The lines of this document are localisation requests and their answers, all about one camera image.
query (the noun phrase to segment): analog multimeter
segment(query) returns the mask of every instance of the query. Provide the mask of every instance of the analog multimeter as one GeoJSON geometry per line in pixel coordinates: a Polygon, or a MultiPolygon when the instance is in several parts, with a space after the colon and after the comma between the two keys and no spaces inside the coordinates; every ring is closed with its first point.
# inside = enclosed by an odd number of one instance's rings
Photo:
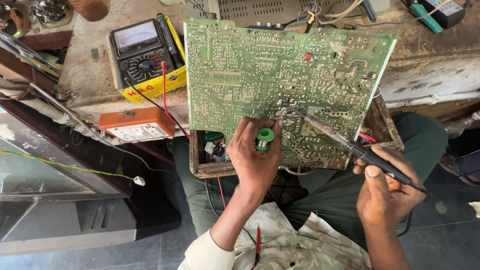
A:
{"type": "Polygon", "coordinates": [[[124,88],[129,87],[125,78],[136,85],[162,76],[162,61],[167,63],[167,74],[175,69],[156,19],[113,30],[109,40],[124,88]]]}

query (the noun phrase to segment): floral shirt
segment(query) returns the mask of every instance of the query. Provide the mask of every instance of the floral shirt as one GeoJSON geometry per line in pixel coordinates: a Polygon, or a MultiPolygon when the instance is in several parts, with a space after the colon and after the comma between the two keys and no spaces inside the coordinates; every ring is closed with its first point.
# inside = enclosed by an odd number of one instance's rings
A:
{"type": "MultiPolygon", "coordinates": [[[[262,245],[255,270],[371,269],[363,248],[314,213],[295,231],[275,202],[262,204],[244,228],[255,236],[257,225],[262,245]]],[[[255,244],[244,230],[233,251],[218,247],[209,230],[190,245],[179,270],[250,270],[254,261],[255,244]]]]}

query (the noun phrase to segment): yellow-green wire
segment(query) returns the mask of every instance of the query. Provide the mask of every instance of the yellow-green wire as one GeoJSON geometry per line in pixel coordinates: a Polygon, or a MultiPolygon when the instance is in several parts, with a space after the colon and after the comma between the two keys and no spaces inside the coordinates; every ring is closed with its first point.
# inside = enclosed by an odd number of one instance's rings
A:
{"type": "Polygon", "coordinates": [[[59,166],[66,167],[66,168],[71,168],[71,169],[76,169],[76,170],[81,170],[81,171],[90,171],[90,172],[113,175],[113,176],[121,176],[121,177],[125,177],[127,179],[130,179],[130,180],[133,180],[133,178],[128,177],[126,175],[122,175],[122,174],[100,172],[100,171],[95,171],[95,170],[91,170],[91,169],[83,169],[83,168],[79,168],[79,167],[76,167],[76,166],[70,166],[70,165],[65,165],[65,164],[62,164],[62,163],[54,162],[54,161],[51,161],[51,160],[44,160],[44,159],[37,158],[37,157],[34,157],[32,155],[27,155],[27,154],[24,154],[24,153],[11,152],[11,151],[0,151],[0,153],[1,154],[15,154],[15,155],[24,156],[24,157],[31,158],[31,159],[36,159],[36,160],[39,160],[39,161],[42,161],[42,162],[59,165],[59,166]]]}

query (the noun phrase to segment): soldering iron handle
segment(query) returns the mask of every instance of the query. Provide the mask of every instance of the soldering iron handle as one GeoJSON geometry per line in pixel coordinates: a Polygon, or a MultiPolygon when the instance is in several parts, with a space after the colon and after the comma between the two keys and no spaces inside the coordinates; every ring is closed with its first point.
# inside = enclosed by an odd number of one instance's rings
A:
{"type": "Polygon", "coordinates": [[[393,178],[402,184],[409,185],[411,180],[391,163],[379,157],[371,149],[367,149],[359,142],[349,141],[346,145],[347,150],[364,162],[375,165],[385,173],[391,174],[393,178]]]}

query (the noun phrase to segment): green circuit board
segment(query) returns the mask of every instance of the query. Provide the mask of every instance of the green circuit board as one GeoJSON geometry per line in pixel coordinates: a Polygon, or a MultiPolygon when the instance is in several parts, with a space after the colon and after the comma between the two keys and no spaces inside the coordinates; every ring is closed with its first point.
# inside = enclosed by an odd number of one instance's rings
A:
{"type": "Polygon", "coordinates": [[[344,169],[350,154],[291,109],[356,139],[397,35],[308,34],[184,19],[190,128],[232,139],[242,116],[283,118],[282,165],[344,169]]]}

